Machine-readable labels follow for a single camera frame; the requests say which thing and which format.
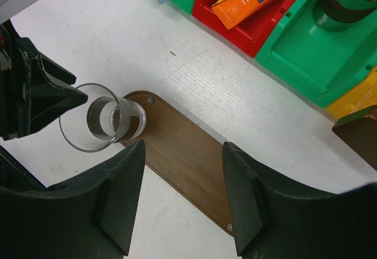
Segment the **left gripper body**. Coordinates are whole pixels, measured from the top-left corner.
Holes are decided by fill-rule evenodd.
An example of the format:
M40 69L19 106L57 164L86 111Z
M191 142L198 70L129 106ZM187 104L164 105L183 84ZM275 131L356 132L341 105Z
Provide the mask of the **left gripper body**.
M13 59L11 54L17 32L10 20L1 24L1 58ZM16 63L1 70L1 139L8 141L17 137ZM2 188L44 188L44 185L34 177L11 153L1 147L1 187Z

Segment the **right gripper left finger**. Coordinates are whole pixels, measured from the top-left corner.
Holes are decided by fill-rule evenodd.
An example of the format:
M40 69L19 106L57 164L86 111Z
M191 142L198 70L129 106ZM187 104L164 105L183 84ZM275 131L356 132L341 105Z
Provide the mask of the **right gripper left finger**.
M144 167L145 143L139 140L46 187L1 150L1 257L127 256Z

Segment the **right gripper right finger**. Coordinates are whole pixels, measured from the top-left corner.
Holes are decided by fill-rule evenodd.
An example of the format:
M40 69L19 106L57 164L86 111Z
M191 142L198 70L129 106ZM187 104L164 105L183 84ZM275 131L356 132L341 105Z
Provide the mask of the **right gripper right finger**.
M295 181L231 142L223 174L242 258L375 258L376 184L334 194Z

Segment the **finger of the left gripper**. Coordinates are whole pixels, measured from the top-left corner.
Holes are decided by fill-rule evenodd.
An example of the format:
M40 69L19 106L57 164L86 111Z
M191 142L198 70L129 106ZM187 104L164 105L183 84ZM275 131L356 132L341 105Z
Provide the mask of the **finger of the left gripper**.
M67 111L88 101L72 85L76 76L39 52L28 38L17 39L21 66L17 101L17 136L35 134Z

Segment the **clear plastic cup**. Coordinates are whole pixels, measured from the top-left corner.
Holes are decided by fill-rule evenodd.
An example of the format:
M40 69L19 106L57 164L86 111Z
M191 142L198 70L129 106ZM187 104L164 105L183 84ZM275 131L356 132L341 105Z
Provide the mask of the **clear plastic cup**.
M73 148L98 152L137 138L144 131L147 116L139 103L97 83L81 84L76 89L88 95L87 102L59 117L61 134Z

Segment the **dark tinted cup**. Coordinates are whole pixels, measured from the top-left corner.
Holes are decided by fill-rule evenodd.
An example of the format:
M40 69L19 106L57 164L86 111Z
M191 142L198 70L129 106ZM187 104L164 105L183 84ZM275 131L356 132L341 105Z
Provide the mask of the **dark tinted cup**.
M376 0L318 0L313 17L318 27L341 31L376 11Z

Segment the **brown wooden oval tray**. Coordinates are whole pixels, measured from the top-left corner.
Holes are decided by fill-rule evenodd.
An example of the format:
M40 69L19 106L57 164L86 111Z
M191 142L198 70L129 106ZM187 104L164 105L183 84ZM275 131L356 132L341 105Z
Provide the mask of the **brown wooden oval tray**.
M146 164L225 233L233 234L223 176L222 143L156 94L134 91L126 99L147 115L138 139Z

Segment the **yellow bin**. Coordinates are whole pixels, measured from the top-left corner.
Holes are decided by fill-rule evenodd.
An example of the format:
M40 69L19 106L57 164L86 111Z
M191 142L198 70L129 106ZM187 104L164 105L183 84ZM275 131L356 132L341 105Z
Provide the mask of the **yellow bin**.
M376 67L362 82L326 107L326 112L339 119L372 105L376 105Z

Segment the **middle green bin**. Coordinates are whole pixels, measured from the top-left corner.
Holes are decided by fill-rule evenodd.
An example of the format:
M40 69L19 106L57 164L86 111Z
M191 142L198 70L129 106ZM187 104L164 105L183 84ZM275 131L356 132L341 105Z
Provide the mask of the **middle green bin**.
M256 61L319 107L362 82L376 65L376 13L340 31L316 25L319 0L296 0Z

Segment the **red bin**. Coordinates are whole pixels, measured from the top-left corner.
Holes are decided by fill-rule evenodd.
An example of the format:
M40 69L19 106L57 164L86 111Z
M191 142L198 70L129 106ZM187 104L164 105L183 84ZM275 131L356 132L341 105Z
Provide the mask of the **red bin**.
M193 16L248 56L254 58L295 0L276 0L228 30L211 9L217 0L195 0Z

